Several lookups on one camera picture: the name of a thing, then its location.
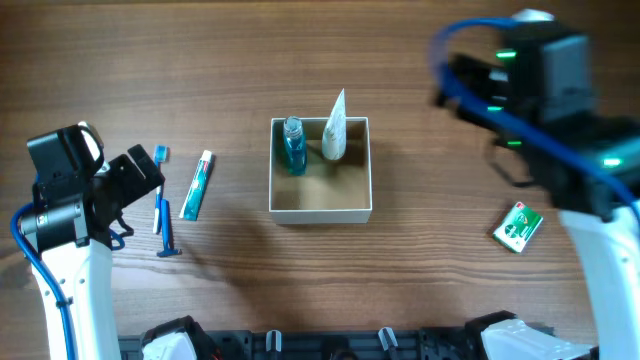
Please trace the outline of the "teal toothpaste tube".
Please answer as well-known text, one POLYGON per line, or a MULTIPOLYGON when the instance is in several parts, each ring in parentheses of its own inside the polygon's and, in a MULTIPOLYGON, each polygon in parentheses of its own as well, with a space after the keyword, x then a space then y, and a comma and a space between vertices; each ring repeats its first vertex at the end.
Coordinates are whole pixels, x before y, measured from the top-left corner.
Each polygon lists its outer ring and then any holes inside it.
POLYGON ((181 219, 196 221, 206 192, 206 186, 213 168, 214 155, 209 150, 204 150, 196 167, 185 202, 181 208, 181 219))

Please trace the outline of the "blue mouthwash bottle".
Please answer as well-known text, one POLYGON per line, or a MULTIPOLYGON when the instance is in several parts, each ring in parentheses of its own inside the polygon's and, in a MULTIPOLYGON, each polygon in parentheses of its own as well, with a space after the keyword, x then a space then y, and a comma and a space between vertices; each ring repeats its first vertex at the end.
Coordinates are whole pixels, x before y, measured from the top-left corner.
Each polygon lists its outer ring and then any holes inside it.
POLYGON ((290 116, 283 123, 283 136, 287 164, 292 175, 301 176, 306 172, 307 148, 302 121, 290 116))

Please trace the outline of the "green soap box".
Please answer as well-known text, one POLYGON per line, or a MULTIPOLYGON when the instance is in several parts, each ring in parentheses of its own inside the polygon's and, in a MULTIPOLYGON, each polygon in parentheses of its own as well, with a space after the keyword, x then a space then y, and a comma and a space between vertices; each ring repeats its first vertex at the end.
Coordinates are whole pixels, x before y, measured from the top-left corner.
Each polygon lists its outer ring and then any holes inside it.
POLYGON ((544 218, 525 205, 517 202, 493 231, 492 238, 513 253, 521 253, 544 218))

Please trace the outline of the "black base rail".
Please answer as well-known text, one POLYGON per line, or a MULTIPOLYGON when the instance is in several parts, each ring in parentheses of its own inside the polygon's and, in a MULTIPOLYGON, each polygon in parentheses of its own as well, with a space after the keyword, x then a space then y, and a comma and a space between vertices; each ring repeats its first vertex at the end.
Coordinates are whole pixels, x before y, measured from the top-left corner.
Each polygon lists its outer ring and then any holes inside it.
POLYGON ((149 359, 163 336, 179 335, 191 348, 176 359, 484 359, 478 338, 462 327, 418 330, 286 333, 205 331, 192 317, 171 320, 141 335, 119 338, 123 359, 149 359))

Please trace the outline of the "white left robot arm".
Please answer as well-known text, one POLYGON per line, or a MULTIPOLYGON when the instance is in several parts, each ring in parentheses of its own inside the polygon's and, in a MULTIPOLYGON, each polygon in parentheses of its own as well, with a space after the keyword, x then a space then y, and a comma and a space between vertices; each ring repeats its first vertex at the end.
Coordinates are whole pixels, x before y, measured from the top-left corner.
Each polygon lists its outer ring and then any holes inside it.
POLYGON ((118 359, 113 253, 133 229, 126 207, 164 177, 141 145, 111 161, 86 122, 31 138, 32 200, 10 231, 30 263, 45 309, 53 359, 118 359))

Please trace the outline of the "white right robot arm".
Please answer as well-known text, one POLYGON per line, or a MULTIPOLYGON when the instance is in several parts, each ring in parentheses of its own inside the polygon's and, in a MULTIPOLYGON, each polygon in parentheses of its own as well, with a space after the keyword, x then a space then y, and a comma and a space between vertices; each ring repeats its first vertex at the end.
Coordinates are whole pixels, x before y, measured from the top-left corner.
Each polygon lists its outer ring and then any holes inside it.
POLYGON ((553 20, 476 18, 429 47, 441 102, 527 164, 581 262, 598 341, 578 345, 516 319, 477 325, 488 359, 639 355, 639 123, 597 113, 588 37, 553 20))

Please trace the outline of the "white bamboo conditioner tube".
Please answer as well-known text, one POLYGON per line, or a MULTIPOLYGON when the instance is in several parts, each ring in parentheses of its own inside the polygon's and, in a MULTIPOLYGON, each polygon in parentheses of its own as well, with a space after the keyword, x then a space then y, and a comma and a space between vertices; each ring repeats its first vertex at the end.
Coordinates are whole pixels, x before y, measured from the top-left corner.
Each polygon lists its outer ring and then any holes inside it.
POLYGON ((346 100, 342 89, 332 108, 322 136, 322 154, 330 161, 341 159, 346 150, 346 100))

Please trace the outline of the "blue disposable razor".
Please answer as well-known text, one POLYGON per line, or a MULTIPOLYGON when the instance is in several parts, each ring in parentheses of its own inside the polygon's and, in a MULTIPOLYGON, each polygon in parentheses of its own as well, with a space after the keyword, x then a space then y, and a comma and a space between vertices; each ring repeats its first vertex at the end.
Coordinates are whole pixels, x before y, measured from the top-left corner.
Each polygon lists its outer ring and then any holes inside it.
POLYGON ((164 258, 174 255, 181 255, 182 251, 174 247, 170 207, 169 202, 166 199, 160 200, 158 225, 162 236, 163 249, 157 253, 157 256, 164 258))

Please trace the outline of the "white cardboard box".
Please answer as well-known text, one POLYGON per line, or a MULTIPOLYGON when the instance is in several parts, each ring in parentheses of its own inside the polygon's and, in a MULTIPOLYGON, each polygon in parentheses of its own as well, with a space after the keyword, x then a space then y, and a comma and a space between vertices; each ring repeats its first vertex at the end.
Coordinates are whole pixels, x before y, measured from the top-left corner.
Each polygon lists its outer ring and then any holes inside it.
POLYGON ((369 121, 349 117, 346 152, 330 161, 322 155, 321 138, 327 120, 304 118, 307 167, 292 175, 287 167, 282 118, 270 124, 268 210, 279 225, 363 224, 373 211, 369 121))

